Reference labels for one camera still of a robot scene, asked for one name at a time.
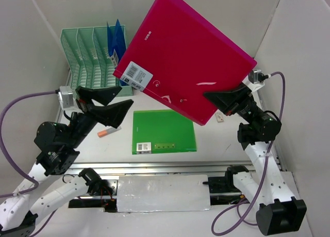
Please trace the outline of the green clip file folder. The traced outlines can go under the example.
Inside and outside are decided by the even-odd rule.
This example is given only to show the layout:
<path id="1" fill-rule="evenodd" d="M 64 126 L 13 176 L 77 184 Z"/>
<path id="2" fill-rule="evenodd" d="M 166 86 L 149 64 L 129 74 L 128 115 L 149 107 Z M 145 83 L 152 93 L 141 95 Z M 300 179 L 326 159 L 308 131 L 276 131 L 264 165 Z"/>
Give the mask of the green clip file folder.
<path id="1" fill-rule="evenodd" d="M 133 155 L 196 151 L 194 126 L 188 118 L 173 110 L 140 110 L 133 113 Z"/>

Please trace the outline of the red clip file folder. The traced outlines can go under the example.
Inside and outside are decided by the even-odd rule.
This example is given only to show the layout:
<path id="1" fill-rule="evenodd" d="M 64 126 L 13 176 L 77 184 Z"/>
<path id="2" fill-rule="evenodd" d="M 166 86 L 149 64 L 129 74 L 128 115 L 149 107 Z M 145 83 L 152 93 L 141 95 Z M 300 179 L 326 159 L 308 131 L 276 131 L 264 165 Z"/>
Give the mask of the red clip file folder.
<path id="1" fill-rule="evenodd" d="M 204 93 L 234 89 L 256 64 L 184 0 L 155 0 L 114 75 L 205 125 L 216 107 Z"/>

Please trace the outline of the blue clip file folder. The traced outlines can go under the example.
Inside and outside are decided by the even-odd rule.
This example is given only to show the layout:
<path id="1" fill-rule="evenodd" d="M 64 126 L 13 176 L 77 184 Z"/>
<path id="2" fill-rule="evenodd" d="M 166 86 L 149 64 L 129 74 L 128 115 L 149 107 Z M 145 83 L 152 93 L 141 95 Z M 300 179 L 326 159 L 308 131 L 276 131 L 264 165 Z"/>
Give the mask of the blue clip file folder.
<path id="1" fill-rule="evenodd" d="M 125 36 L 118 19 L 113 27 L 107 24 L 107 47 L 110 61 L 116 68 L 126 51 Z"/>

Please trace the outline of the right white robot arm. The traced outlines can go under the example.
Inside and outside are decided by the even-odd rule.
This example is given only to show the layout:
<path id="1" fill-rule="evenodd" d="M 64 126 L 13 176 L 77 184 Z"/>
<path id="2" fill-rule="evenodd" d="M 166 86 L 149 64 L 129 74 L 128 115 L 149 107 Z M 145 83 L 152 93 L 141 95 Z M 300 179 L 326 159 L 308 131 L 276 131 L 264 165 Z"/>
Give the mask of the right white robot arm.
<path id="1" fill-rule="evenodd" d="M 260 179 L 255 182 L 244 166 L 233 166 L 225 173 L 225 187 L 245 196 L 248 209 L 256 211 L 256 224 L 264 236 L 298 231 L 307 206 L 290 190 L 269 150 L 281 130 L 280 118 L 258 107 L 244 83 L 233 90 L 206 92 L 204 97 L 224 115 L 238 114 L 246 121 L 239 124 L 237 138 Z"/>

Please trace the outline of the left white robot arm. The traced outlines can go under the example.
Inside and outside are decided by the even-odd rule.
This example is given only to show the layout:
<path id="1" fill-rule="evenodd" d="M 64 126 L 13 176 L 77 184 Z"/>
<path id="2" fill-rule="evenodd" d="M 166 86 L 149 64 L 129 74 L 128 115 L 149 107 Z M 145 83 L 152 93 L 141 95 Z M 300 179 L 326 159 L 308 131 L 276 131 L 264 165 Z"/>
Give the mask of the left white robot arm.
<path id="1" fill-rule="evenodd" d="M 79 156 L 78 146 L 97 124 L 118 128 L 133 100 L 114 103 L 120 86 L 90 89 L 60 87 L 56 94 L 61 107 L 73 107 L 68 124 L 43 122 L 35 144 L 40 149 L 29 173 L 1 204 L 1 236 L 35 236 L 36 225 L 49 221 L 55 211 L 75 197 L 108 192 L 109 187 L 92 168 L 83 169 L 69 182 L 48 193 L 47 189 L 73 165 Z"/>

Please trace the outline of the orange grey highlighter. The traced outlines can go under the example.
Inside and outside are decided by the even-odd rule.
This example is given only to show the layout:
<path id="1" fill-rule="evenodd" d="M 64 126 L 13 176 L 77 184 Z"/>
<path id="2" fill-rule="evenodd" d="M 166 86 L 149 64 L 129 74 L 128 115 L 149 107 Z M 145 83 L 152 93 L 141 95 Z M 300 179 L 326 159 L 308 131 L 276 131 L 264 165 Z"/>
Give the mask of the orange grey highlighter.
<path id="1" fill-rule="evenodd" d="M 109 135 L 109 134 L 115 133 L 115 132 L 117 132 L 117 131 L 119 131 L 119 130 L 121 130 L 121 127 L 118 127 L 118 128 L 110 127 L 110 128 L 107 128 L 107 129 L 105 129 L 105 130 L 102 130 L 102 131 L 98 132 L 98 133 L 97 133 L 97 136 L 98 136 L 99 138 L 102 138 L 102 137 L 105 137 L 105 136 L 107 136 L 107 135 Z"/>

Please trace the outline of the mint green file organizer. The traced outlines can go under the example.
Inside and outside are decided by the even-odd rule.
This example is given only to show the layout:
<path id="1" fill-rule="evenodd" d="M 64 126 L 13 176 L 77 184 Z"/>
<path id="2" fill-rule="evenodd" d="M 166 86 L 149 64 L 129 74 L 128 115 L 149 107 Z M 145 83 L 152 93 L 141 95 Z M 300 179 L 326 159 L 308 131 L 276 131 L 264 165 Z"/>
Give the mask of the mint green file organizer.
<path id="1" fill-rule="evenodd" d="M 71 71 L 71 88 L 120 86 L 108 54 L 107 27 L 65 28 L 60 42 Z"/>

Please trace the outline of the white foil covered panel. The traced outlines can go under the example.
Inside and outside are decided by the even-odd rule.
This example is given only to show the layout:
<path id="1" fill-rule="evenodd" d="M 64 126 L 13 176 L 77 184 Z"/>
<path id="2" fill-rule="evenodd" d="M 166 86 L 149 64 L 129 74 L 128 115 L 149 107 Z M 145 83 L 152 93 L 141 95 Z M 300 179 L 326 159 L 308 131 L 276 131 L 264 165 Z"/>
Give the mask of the white foil covered panel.
<path id="1" fill-rule="evenodd" d="M 190 212 L 211 209 L 206 175 L 120 176 L 118 212 Z"/>

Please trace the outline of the aluminium rail frame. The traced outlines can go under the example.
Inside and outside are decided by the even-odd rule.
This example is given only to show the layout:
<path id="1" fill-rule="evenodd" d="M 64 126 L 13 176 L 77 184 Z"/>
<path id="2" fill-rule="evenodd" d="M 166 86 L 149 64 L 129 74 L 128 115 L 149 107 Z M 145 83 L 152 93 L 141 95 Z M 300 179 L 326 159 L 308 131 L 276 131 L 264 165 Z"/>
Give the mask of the aluminium rail frame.
<path id="1" fill-rule="evenodd" d="M 224 117 L 218 123 L 213 116 L 205 126 L 194 125 L 196 152 L 139 154 L 131 153 L 133 113 L 137 110 L 161 110 L 166 106 L 151 97 L 134 90 L 134 104 L 129 109 L 121 129 L 99 138 L 98 132 L 105 126 L 97 124 L 78 147 L 80 155 L 67 170 L 77 174 L 91 167 L 100 175 L 134 173 L 183 173 L 225 171 L 230 165 L 245 165 L 253 170 L 252 163 L 237 141 L 238 115 Z"/>

